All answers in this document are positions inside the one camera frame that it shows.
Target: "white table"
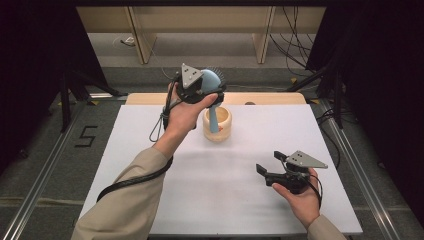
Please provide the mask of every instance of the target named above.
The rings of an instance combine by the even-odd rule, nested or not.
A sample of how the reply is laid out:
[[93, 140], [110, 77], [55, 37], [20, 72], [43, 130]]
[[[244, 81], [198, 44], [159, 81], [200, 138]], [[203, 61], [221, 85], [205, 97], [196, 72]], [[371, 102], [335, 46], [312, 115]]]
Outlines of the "white table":
[[[360, 234], [355, 216], [309, 105], [225, 105], [233, 114], [232, 135], [208, 141], [201, 117], [174, 156], [152, 236], [282, 236], [305, 229], [280, 195], [265, 186], [256, 163], [284, 172], [274, 150], [296, 150], [328, 164], [317, 169], [324, 188], [321, 212], [345, 234]], [[150, 147], [149, 134], [162, 106], [122, 106], [81, 216], [98, 194]]]

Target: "hand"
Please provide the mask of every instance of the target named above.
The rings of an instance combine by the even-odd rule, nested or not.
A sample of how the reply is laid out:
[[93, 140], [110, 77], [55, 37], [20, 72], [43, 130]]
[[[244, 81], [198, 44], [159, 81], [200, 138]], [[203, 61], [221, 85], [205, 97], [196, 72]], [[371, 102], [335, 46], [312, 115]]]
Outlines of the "hand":
[[[317, 172], [313, 168], [309, 169], [309, 173], [318, 177]], [[318, 189], [318, 180], [314, 177], [310, 177], [310, 181], [312, 185]], [[309, 225], [319, 217], [318, 197], [311, 187], [308, 186], [303, 193], [298, 195], [292, 194], [287, 188], [278, 183], [272, 184], [272, 188], [289, 202], [294, 215], [306, 229], [308, 229]]]
[[[174, 86], [171, 100], [178, 99], [177, 83]], [[218, 94], [210, 94], [196, 104], [180, 103], [171, 109], [168, 127], [160, 139], [153, 145], [165, 157], [170, 158], [177, 150], [194, 126], [196, 126], [199, 113], [215, 102]]]

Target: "blue object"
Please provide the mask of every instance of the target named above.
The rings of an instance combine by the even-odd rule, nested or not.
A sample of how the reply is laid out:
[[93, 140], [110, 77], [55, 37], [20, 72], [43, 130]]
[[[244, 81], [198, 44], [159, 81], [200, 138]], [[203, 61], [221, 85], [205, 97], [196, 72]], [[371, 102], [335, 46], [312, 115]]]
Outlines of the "blue object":
[[[218, 75], [209, 69], [203, 70], [203, 81], [202, 81], [202, 91], [211, 91], [217, 89], [221, 84], [221, 79], [219, 79]], [[221, 105], [221, 103], [212, 105], [209, 109], [209, 128], [212, 133], [219, 132], [218, 129], [218, 119], [216, 116], [215, 108]]]

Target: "sleeve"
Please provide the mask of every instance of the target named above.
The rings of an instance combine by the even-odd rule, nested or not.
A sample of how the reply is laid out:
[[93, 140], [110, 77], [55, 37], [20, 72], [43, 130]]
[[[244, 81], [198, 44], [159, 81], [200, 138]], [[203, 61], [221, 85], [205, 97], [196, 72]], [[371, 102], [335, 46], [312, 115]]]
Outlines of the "sleeve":
[[324, 215], [319, 216], [308, 228], [308, 240], [346, 240], [343, 234]]
[[[168, 159], [154, 148], [140, 152], [115, 182], [153, 173]], [[147, 239], [162, 193], [165, 174], [106, 194], [76, 223], [72, 240]]]

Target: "table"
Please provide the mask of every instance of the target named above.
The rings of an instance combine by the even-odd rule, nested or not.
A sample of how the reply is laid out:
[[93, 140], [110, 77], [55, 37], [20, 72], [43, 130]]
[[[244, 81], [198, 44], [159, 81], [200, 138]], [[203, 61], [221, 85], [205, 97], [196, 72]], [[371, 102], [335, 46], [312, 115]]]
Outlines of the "table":
[[[266, 187], [263, 177], [256, 173], [256, 163], [270, 172], [284, 171], [273, 158], [274, 150], [286, 154], [302, 150], [328, 164], [329, 169], [317, 169], [324, 188], [321, 211], [343, 233], [362, 233], [302, 95], [249, 94], [227, 93], [223, 106], [233, 114], [232, 135], [222, 143], [208, 141], [198, 119], [198, 128], [181, 144], [166, 173], [151, 235], [252, 237], [305, 233], [288, 203]], [[162, 109], [158, 103], [163, 101], [134, 105], [149, 95], [160, 94], [130, 95], [128, 105], [122, 106], [81, 216], [135, 155], [152, 145], [148, 136]], [[246, 101], [264, 105], [240, 105]]]

